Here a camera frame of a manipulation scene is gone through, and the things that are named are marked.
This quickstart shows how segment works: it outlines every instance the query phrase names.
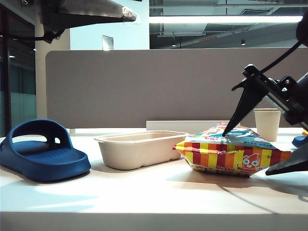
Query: sandal strap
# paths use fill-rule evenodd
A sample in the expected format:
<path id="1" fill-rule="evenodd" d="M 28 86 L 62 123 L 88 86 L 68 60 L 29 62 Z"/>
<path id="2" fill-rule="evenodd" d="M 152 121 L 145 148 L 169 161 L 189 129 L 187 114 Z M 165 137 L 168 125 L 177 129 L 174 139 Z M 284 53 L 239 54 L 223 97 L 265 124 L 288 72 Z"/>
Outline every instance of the sandal strap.
<path id="1" fill-rule="evenodd" d="M 55 138 L 60 140 L 60 147 L 73 147 L 67 130 L 59 123 L 50 119 L 33 119 L 14 127 L 6 139 L 12 143 L 12 139 L 23 135 L 41 135 L 46 137 L 47 143 L 55 143 Z"/>

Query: black cable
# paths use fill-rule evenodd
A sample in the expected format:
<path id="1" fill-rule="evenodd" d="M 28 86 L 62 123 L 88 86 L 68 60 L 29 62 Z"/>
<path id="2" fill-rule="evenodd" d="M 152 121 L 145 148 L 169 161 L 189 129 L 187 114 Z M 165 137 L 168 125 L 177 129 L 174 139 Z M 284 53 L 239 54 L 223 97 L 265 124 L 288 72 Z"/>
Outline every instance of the black cable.
<path id="1" fill-rule="evenodd" d="M 278 59 L 276 59 L 274 62 L 272 62 L 270 65 L 263 68 L 260 73 L 263 74 L 264 72 L 270 70 L 272 67 L 280 63 L 284 58 L 286 58 L 289 54 L 291 54 L 293 51 L 295 51 L 306 39 L 308 38 L 308 33 L 303 36 L 303 38 L 298 41 L 296 44 L 294 44 L 293 47 L 291 47 L 289 50 L 287 50 L 282 56 L 280 56 Z"/>
<path id="2" fill-rule="evenodd" d="M 16 40 L 28 40 L 28 41 L 43 41 L 46 39 L 50 39 L 51 37 L 54 39 L 54 38 L 59 37 L 62 33 L 63 33 L 63 30 L 53 34 L 52 36 L 50 34 L 44 34 L 42 37 L 24 37 L 24 36 L 12 35 L 12 34 L 0 31 L 1 36 L 6 36 L 6 37 L 16 39 Z"/>

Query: gray partition panel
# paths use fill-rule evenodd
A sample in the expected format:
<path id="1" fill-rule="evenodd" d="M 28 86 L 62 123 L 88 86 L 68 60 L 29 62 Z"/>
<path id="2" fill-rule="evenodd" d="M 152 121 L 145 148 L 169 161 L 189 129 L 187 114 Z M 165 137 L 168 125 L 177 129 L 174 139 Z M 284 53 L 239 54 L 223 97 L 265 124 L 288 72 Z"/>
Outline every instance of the gray partition panel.
<path id="1" fill-rule="evenodd" d="M 144 128 L 146 120 L 226 120 L 239 101 L 243 68 L 260 69 L 285 48 L 51 51 L 46 56 L 48 118 L 67 128 Z M 308 49 L 266 75 L 299 79 Z M 263 100 L 258 107 L 272 107 Z M 250 113 L 242 124 L 254 127 Z"/>

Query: white pillar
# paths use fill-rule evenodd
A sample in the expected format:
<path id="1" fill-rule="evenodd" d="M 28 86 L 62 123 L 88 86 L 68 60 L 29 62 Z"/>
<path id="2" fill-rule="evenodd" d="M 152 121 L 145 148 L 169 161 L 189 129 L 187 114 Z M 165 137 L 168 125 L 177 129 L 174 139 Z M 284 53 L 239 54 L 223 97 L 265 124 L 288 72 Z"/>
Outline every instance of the white pillar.
<path id="1" fill-rule="evenodd" d="M 40 23 L 39 14 L 36 13 L 35 36 L 43 36 L 43 25 Z M 59 40 L 54 39 L 51 44 L 44 41 L 35 42 L 35 71 L 36 71 L 36 96 L 37 96 L 37 118 L 47 117 L 47 98 L 46 98 L 46 62 L 45 57 L 49 51 L 69 50 L 70 31 L 66 29 Z"/>

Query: robotic arm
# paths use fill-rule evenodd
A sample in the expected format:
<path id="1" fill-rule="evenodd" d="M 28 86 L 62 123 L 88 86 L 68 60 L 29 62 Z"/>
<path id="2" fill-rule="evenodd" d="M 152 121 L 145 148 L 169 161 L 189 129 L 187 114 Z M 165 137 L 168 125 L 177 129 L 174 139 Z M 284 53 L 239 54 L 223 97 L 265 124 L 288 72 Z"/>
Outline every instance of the robotic arm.
<path id="1" fill-rule="evenodd" d="M 243 93 L 235 113 L 228 123 L 223 136 L 228 135 L 237 124 L 266 97 L 275 107 L 280 109 L 289 124 L 300 124 L 308 130 L 308 73 L 295 81 L 290 76 L 281 80 L 273 80 L 264 75 L 264 72 L 278 64 L 292 53 L 301 44 L 308 46 L 308 12 L 303 16 L 296 29 L 298 42 L 285 54 L 262 70 L 250 64 L 245 67 L 245 79 L 232 88 L 243 88 Z M 284 172 L 308 170 L 308 142 L 292 152 L 290 159 L 271 166 L 266 174 L 274 175 Z"/>

